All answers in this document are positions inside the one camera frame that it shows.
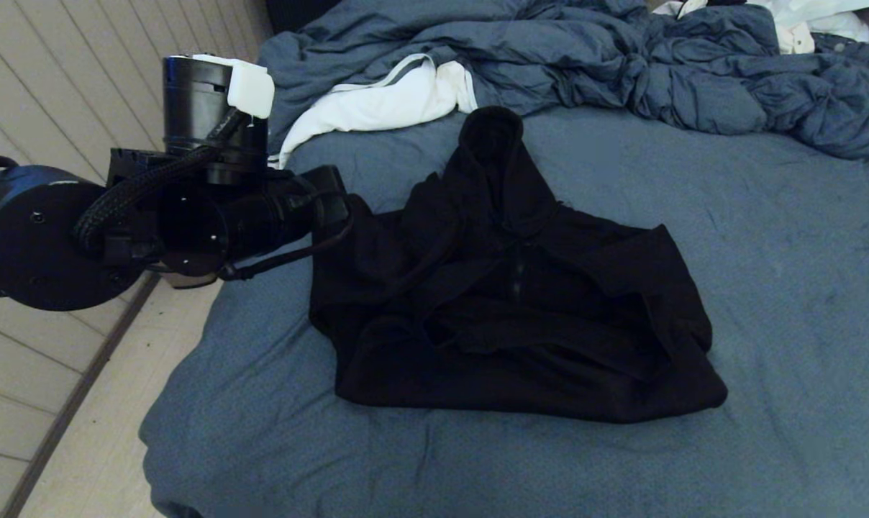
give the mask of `white plastic part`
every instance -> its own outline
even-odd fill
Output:
[[[241,59],[217,57],[213,55],[192,55],[191,59],[232,66],[230,88],[227,89],[227,104],[244,114],[267,119],[271,114],[274,101],[274,81],[268,69]]]

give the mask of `blue bedsheet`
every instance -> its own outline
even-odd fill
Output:
[[[463,115],[330,134],[375,210],[438,171]],[[720,137],[610,109],[524,119],[556,196],[626,225],[665,223],[714,327],[727,403],[608,425],[370,409],[333,394],[310,327],[309,261],[223,288],[201,344],[141,436],[168,516],[869,516],[869,161],[790,137]]]

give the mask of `crumpled blanket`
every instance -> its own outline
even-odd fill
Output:
[[[269,151],[333,85],[382,78],[411,53],[458,60],[480,105],[629,109],[721,135],[784,132],[841,158],[869,157],[865,53],[779,55],[760,6],[679,20],[642,0],[344,0],[261,48],[276,82]]]

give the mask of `wooden floor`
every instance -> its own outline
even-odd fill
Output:
[[[159,282],[41,474],[24,518],[151,518],[141,420],[169,373],[198,345],[219,283],[174,291]]]

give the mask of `wooden wall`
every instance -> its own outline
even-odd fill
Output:
[[[260,0],[0,0],[0,155],[103,183],[110,147],[162,150],[162,56],[255,61],[269,35]],[[0,299],[0,512],[131,297]]]

